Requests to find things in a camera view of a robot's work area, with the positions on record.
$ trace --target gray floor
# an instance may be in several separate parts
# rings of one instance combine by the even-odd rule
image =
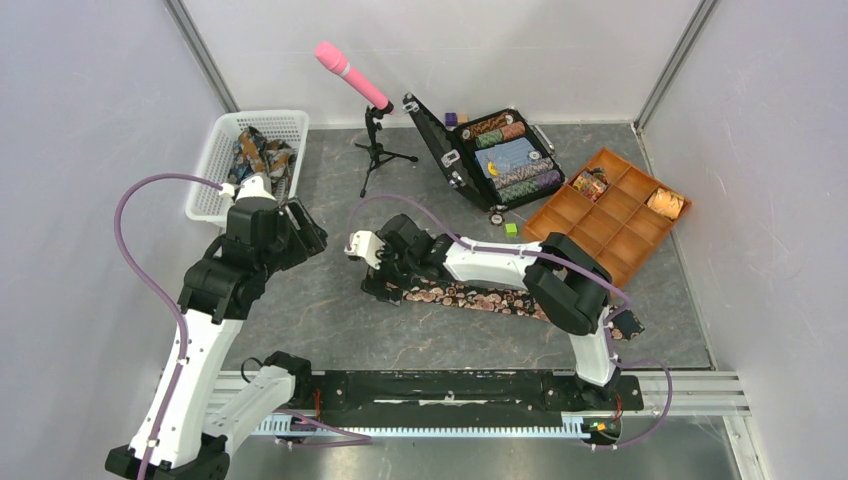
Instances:
[[[545,132],[557,147],[557,160],[571,174],[601,147],[634,164],[645,160],[629,125],[556,125]],[[430,208],[455,231],[485,241],[509,241],[503,229],[451,190],[417,130],[380,133],[387,149],[417,155],[417,164],[392,160],[377,170],[369,196],[400,193]],[[348,216],[359,200],[368,157],[353,142],[364,130],[314,130],[307,140],[299,197],[329,233],[327,251],[276,274],[253,306],[250,318],[224,362],[237,369],[249,356],[264,358],[282,350],[312,361],[316,369],[410,368],[573,368],[567,335],[548,323],[498,313],[404,302],[377,302],[359,290],[365,264],[343,253]],[[507,213],[524,223],[540,200]],[[422,214],[393,200],[375,200],[354,221],[354,230],[380,228],[404,212],[430,227]],[[709,358],[680,260],[670,238],[625,288],[633,310],[647,328],[631,342],[618,342],[625,360],[656,357],[672,367],[706,367]]]
[[[625,438],[653,419],[625,417]],[[721,418],[669,418],[644,442],[589,453],[564,439],[378,438],[363,447],[297,450],[250,437],[233,457],[231,479],[592,479],[738,480]]]

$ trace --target white wall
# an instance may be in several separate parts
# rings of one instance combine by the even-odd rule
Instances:
[[[535,121],[632,120],[698,4],[185,3],[242,109],[302,109],[313,124],[350,126],[362,124],[367,102],[315,60],[322,40],[342,49],[395,105],[412,91],[437,115],[514,105]]]
[[[647,126],[719,362],[776,479],[844,478],[848,4],[721,2]]]
[[[121,260],[112,214],[142,177],[193,171],[221,107],[159,1],[0,11],[0,478],[115,478],[106,453],[143,420],[174,326]],[[164,183],[124,224],[177,295],[214,230]]]

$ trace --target marble-patterned floor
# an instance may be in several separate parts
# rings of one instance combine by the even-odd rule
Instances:
[[[570,175],[601,147],[609,147],[645,169],[629,125],[548,125],[557,161]],[[417,155],[412,164],[396,159],[371,176],[369,195],[391,192],[423,203],[453,230],[484,241],[512,242],[503,227],[448,187],[418,131],[380,132],[386,149]],[[365,130],[313,130],[297,187],[315,221],[329,234],[327,250],[307,263],[277,273],[267,284],[224,369],[238,369],[249,356],[275,350],[310,359],[315,369],[418,368],[573,368],[567,335],[551,324],[525,317],[404,302],[378,302],[359,290],[365,271],[343,253],[351,207],[368,166]],[[507,213],[520,226],[545,199]],[[376,230],[404,212],[422,227],[433,227],[418,211],[395,201],[374,201],[360,213],[354,229]],[[625,360],[656,357],[671,367],[708,367],[704,337],[683,276],[680,259],[667,238],[625,288],[633,310],[646,327],[631,342],[617,342]]]

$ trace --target cable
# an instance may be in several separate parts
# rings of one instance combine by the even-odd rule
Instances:
[[[316,388],[315,392],[312,394],[312,398],[315,399],[315,420],[321,421],[321,389]]]
[[[254,361],[254,362],[256,362],[257,364],[259,364],[259,368],[262,368],[262,366],[263,366],[263,365],[262,365],[262,360],[259,360],[259,359],[258,359],[258,358],[256,358],[256,357],[247,357],[247,358],[245,358],[245,359],[244,359],[244,361],[243,361],[243,362],[241,362],[241,367],[239,367],[239,372],[241,372],[241,378],[242,378],[245,382],[247,382],[247,383],[250,383],[250,379],[249,379],[249,378],[247,378],[247,375],[245,375],[245,374],[244,374],[244,365],[245,365],[247,362],[251,361],[251,360],[253,360],[253,361]]]
[[[626,370],[626,369],[629,369],[629,368],[635,368],[635,367],[641,367],[641,366],[644,366],[644,365],[658,365],[660,368],[662,368],[663,372],[665,372],[666,381],[668,382],[668,398],[666,399],[665,408],[663,408],[663,411],[660,414],[660,417],[657,420],[657,423],[655,423],[645,433],[643,433],[643,434],[641,434],[637,437],[634,437],[634,438],[632,438],[632,439],[630,439],[630,440],[628,440],[628,441],[626,441],[626,442],[624,442],[620,445],[594,445],[593,444],[593,445],[591,445],[592,449],[593,450],[595,450],[595,449],[614,450],[614,449],[617,449],[617,448],[625,447],[627,445],[632,445],[634,443],[637,443],[637,442],[644,440],[645,438],[647,438],[648,436],[653,434],[659,427],[661,427],[665,423],[666,417],[668,417],[668,411],[669,411],[669,409],[671,409],[671,399],[672,399],[672,396],[674,395],[674,389],[672,387],[672,381],[671,381],[671,371],[668,369],[668,367],[664,363],[660,362],[656,358],[646,358],[646,359],[638,360],[638,361],[635,361],[635,362],[621,363],[621,362],[618,361],[618,354],[615,353],[615,348],[612,344],[612,333],[610,332],[610,326],[612,325],[612,319],[615,318],[617,315],[621,314],[622,312],[624,312],[625,310],[629,310],[630,306],[632,304],[630,297],[627,296],[627,294],[625,294],[621,289],[619,289],[615,285],[612,285],[611,283],[606,281],[606,279],[604,279],[604,278],[590,272],[589,270],[581,267],[580,265],[577,265],[573,262],[569,262],[568,260],[557,257],[556,255],[551,255],[551,254],[545,253],[545,252],[535,252],[535,251],[526,251],[526,250],[520,251],[520,250],[516,250],[516,249],[513,249],[513,248],[472,246],[471,244],[464,242],[461,238],[459,238],[456,234],[454,234],[451,231],[451,229],[449,229],[444,223],[442,223],[441,220],[436,218],[436,216],[433,214],[433,212],[428,210],[427,207],[425,207],[424,205],[421,205],[420,203],[416,202],[415,200],[412,200],[411,198],[407,198],[407,197],[404,197],[404,196],[401,196],[401,195],[395,195],[393,193],[381,193],[381,194],[373,195],[373,196],[368,197],[368,198],[364,198],[364,199],[360,200],[353,207],[353,210],[351,210],[351,212],[350,212],[350,217],[348,217],[348,220],[347,220],[347,232],[348,232],[347,248],[348,249],[351,248],[350,235],[353,233],[353,228],[352,228],[353,227],[353,219],[356,217],[357,212],[359,212],[359,210],[366,203],[371,202],[373,200],[378,200],[378,199],[381,199],[381,198],[391,198],[391,199],[395,199],[395,200],[400,200],[402,202],[406,202],[406,203],[412,205],[413,207],[417,208],[422,213],[424,213],[424,215],[426,215],[430,220],[432,220],[433,223],[435,223],[436,226],[438,226],[444,233],[446,233],[448,235],[448,237],[450,237],[451,240],[453,240],[457,245],[459,245],[463,248],[466,248],[466,249],[471,250],[471,251],[476,251],[476,252],[500,253],[500,254],[507,254],[507,255],[527,255],[527,256],[538,257],[538,258],[541,258],[541,259],[544,259],[544,260],[548,260],[548,261],[562,265],[563,267],[565,267],[569,270],[575,271],[575,272],[583,275],[584,277],[588,278],[589,280],[592,280],[593,282],[597,283],[598,285],[600,285],[600,286],[606,288],[607,290],[609,290],[610,292],[614,293],[616,296],[620,297],[623,301],[623,304],[619,308],[617,308],[612,314],[610,314],[608,317],[606,317],[604,325],[601,326],[601,328],[603,328],[603,331],[604,331],[604,337],[606,339],[607,351],[609,352],[610,361],[612,362],[613,365],[617,366],[618,368],[621,368],[622,370]]]
[[[126,207],[127,202],[130,197],[137,192],[141,187],[147,185],[148,183],[153,183],[159,180],[166,179],[177,179],[177,180],[189,180],[192,182],[202,183],[204,185],[208,185],[216,190],[221,190],[223,187],[218,185],[215,182],[207,180],[205,178],[196,177],[194,175],[187,175],[184,173],[162,173],[159,175],[153,175],[151,177],[147,177],[135,185],[131,186],[126,193],[121,197],[121,200],[118,201],[118,206],[115,208],[115,217],[112,222],[112,229],[115,234],[115,242],[118,244],[118,250],[121,252],[121,256],[124,257],[124,261],[127,262],[127,265],[130,266],[130,269],[135,272],[136,275],[144,282],[145,285],[150,287],[151,290],[165,303],[165,306],[168,307],[168,310],[171,311],[171,314],[174,316],[174,320],[177,322],[177,331],[179,332],[180,339],[180,347],[179,354],[177,355],[178,363],[174,366],[174,373],[171,375],[171,380],[168,382],[168,386],[165,389],[165,394],[162,396],[162,403],[159,406],[159,411],[156,412],[156,416],[153,419],[153,425],[150,429],[150,436],[148,437],[148,445],[144,449],[144,454],[141,458],[141,465],[138,469],[137,480],[144,480],[145,474],[147,473],[147,466],[150,464],[150,458],[153,456],[153,447],[158,439],[159,430],[162,428],[162,422],[165,419],[165,413],[168,411],[168,405],[171,403],[171,398],[174,396],[174,390],[177,388],[177,382],[180,379],[180,374],[183,370],[183,365],[179,361],[185,360],[186,352],[188,350],[188,325],[186,324],[185,317],[183,317],[180,308],[177,306],[176,302],[174,302],[171,297],[165,293],[165,290],[156,283],[155,280],[150,278],[142,268],[135,261],[133,256],[130,254],[129,249],[127,249],[127,244],[124,241],[124,233],[121,228],[121,218],[124,215],[124,207]]]
[[[624,414],[622,411],[622,403],[621,403],[621,395],[615,395],[615,413],[612,416],[612,421],[616,421],[621,418],[621,415]]]
[[[619,440],[621,439],[621,436],[622,436],[622,435],[624,435],[624,419],[623,419],[623,418],[619,418],[619,419],[618,419],[618,436],[617,436],[617,437],[613,437],[612,435],[607,434],[607,433],[606,433],[606,432],[604,432],[603,430],[598,430],[598,433],[599,433],[602,437],[605,437],[605,438],[607,438],[607,439],[609,439],[609,440],[612,440],[613,442],[617,442],[617,441],[619,441]]]
[[[368,435],[363,435],[361,433],[348,432],[347,430],[342,430],[341,428],[333,427],[327,425],[326,423],[321,423],[318,420],[311,419],[306,415],[302,415],[300,413],[295,412],[294,410],[289,410],[286,408],[277,409],[276,412],[283,413],[286,415],[291,415],[292,417],[299,418],[300,420],[314,425],[322,430],[327,430],[328,432],[338,433],[339,435],[344,435],[346,437],[355,438],[356,440],[345,440],[343,442],[322,442],[322,443],[292,443],[288,442],[288,446],[290,449],[292,448],[300,448],[300,449],[308,449],[308,448],[335,448],[335,447],[353,447],[356,445],[367,445],[371,443],[371,437]]]

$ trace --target poker chip set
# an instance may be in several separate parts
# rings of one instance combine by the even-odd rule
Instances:
[[[404,110],[448,183],[482,210],[502,213],[551,195],[565,181],[553,145],[515,109],[473,120],[449,113],[446,125],[407,94]]]

